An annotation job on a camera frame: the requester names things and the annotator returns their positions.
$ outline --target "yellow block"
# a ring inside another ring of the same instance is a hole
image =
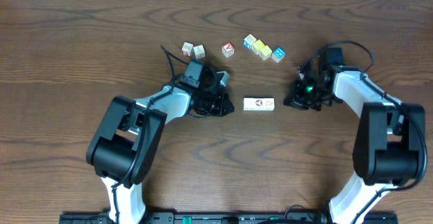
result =
[[[258,55],[258,52],[265,46],[261,40],[257,40],[251,46],[251,50]]]
[[[268,58],[270,58],[272,55],[272,49],[269,48],[269,46],[265,46],[260,50],[259,56],[263,59],[266,60]]]

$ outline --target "green light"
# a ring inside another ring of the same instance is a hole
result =
[[[313,86],[307,86],[307,87],[305,88],[305,91],[306,91],[307,93],[310,93],[312,90],[313,90]]]

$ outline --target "white box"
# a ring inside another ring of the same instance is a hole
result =
[[[234,53],[235,53],[235,47],[233,46],[232,43],[228,42],[223,45],[223,54],[225,55],[226,58],[233,55]]]
[[[251,50],[258,55],[259,51],[265,47],[265,44],[261,40],[257,40],[251,45]]]
[[[244,98],[244,110],[273,110],[273,98]]]
[[[192,55],[192,48],[193,47],[194,47],[193,44],[185,42],[183,44],[183,47],[182,47],[182,53],[183,53],[183,55],[191,56]]]
[[[258,55],[265,61],[270,58],[272,55],[272,50],[268,45],[265,45],[260,51],[258,51]]]
[[[251,34],[249,34],[244,39],[244,46],[246,47],[246,49],[251,49],[252,44],[256,41],[257,41],[256,37],[253,37]]]
[[[193,48],[194,50],[194,55],[196,56],[196,59],[200,59],[200,58],[204,58],[204,47],[203,45],[198,45],[196,47]]]
[[[281,47],[278,47],[277,49],[275,49],[275,51],[273,51],[272,59],[276,62],[279,62],[281,61],[281,59],[284,58],[285,55],[286,52]]]

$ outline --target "letter cube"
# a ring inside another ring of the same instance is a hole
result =
[[[251,50],[258,55],[258,52],[265,46],[261,40],[257,40],[251,46]]]
[[[273,51],[272,59],[276,62],[279,62],[281,61],[281,59],[284,58],[285,54],[286,52],[281,47],[278,47],[277,49],[275,49],[275,51]]]
[[[194,55],[196,56],[196,59],[204,58],[204,47],[203,45],[198,45],[193,48]]]
[[[183,47],[182,47],[182,53],[183,53],[183,55],[191,56],[192,55],[192,47],[194,47],[193,44],[185,42],[183,44]]]
[[[246,49],[251,49],[251,45],[256,41],[257,41],[256,37],[253,37],[251,34],[249,34],[244,39],[244,45],[245,45]]]
[[[268,59],[268,58],[270,58],[271,57],[271,55],[272,55],[272,50],[271,50],[271,48],[269,48],[269,46],[265,46],[265,47],[263,47],[261,50],[260,50],[260,52],[258,53],[258,55],[263,59],[263,60],[266,60],[266,59]]]
[[[233,55],[235,53],[235,47],[232,43],[228,42],[225,45],[223,45],[223,54],[226,58]]]

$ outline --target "black wire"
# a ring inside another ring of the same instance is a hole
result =
[[[171,54],[169,51],[167,51],[167,53],[168,53],[169,55],[171,55],[172,58],[174,58],[174,59],[180,61],[181,63],[183,63],[183,64],[185,64],[185,65],[189,65],[189,63],[187,63],[187,62],[181,60],[180,58],[178,58],[177,56]]]
[[[415,130],[417,131],[417,135],[418,135],[418,137],[420,139],[421,148],[422,148],[422,151],[423,151],[422,152],[423,153],[422,154],[423,155],[423,160],[422,160],[423,163],[422,163],[422,166],[421,166],[421,173],[415,179],[414,182],[410,183],[407,186],[403,186],[403,187],[384,188],[384,189],[381,189],[381,190],[377,191],[376,194],[373,196],[373,198],[368,203],[366,203],[366,205],[356,214],[355,218],[352,221],[352,224],[355,224],[358,221],[359,217],[376,201],[377,198],[379,198],[380,196],[382,196],[382,194],[384,192],[400,192],[400,191],[405,191],[405,190],[412,189],[416,185],[418,185],[419,183],[421,183],[421,181],[423,180],[423,178],[426,176],[427,163],[428,163],[428,153],[427,153],[426,139],[424,139],[422,130],[419,127],[419,125],[406,112],[406,110],[398,102],[396,102],[394,99],[390,98],[386,92],[382,92],[382,91],[378,90],[376,87],[374,87],[372,85],[372,82],[367,81],[364,76],[363,76],[362,80],[364,81],[364,83],[367,86],[369,86],[370,88],[372,88],[376,93],[380,94],[383,98],[385,98],[388,101],[390,101],[391,103],[393,103],[396,106],[396,108],[400,111],[400,113],[403,116],[405,116],[407,118],[407,120],[410,121],[415,126]]]
[[[196,115],[193,115],[193,114],[191,114],[191,113],[187,113],[187,115],[188,116],[190,116],[190,117],[192,117],[192,118],[199,118],[199,119],[206,119],[207,118],[207,116],[196,116]]]
[[[284,218],[285,218],[285,219],[287,219],[287,215],[288,215],[288,214],[290,213],[290,211],[291,211],[293,208],[295,208],[295,207],[300,207],[300,208],[303,208],[303,209],[305,210],[305,207],[303,207],[302,205],[300,205],[300,204],[294,204],[294,205],[292,205],[291,207],[289,207],[289,208],[286,210],[286,212],[284,213]],[[312,217],[310,216],[310,213],[306,213],[306,214],[309,216],[310,220],[314,222],[314,218],[312,218]]]
[[[161,45],[161,49],[164,51],[165,55],[167,56],[168,63],[170,64],[171,78],[173,79],[175,77],[175,67],[173,66],[173,62],[170,59],[170,55],[168,51],[165,49],[163,45]]]
[[[117,187],[112,187],[111,192],[113,193],[114,210],[116,211],[116,223],[119,224],[120,211],[119,211],[119,204],[117,203]]]
[[[328,47],[331,47],[331,46],[333,46],[333,45],[341,45],[341,44],[353,44],[353,45],[356,45],[356,46],[358,46],[358,47],[360,47],[361,49],[363,49],[365,52],[367,52],[368,53],[368,56],[370,57],[370,65],[366,68],[366,69],[364,69],[364,70],[362,70],[361,71],[361,78],[364,76],[364,73],[366,73],[373,65],[374,65],[374,57],[373,57],[373,54],[371,53],[371,51],[370,50],[368,50],[365,46],[363,46],[363,45],[361,45],[360,43],[358,43],[358,42],[355,42],[355,41],[335,41],[335,42],[332,42],[332,43],[329,43],[329,44],[327,44],[327,45],[325,45],[324,47],[322,47],[321,49],[318,49],[307,61],[306,61],[306,64],[300,69],[300,70],[304,70],[304,68],[306,68],[306,66],[308,66],[309,64],[311,64],[311,61],[314,59],[314,57],[316,56],[316,55],[320,55],[322,52],[324,52],[325,51],[325,49],[327,49]]]

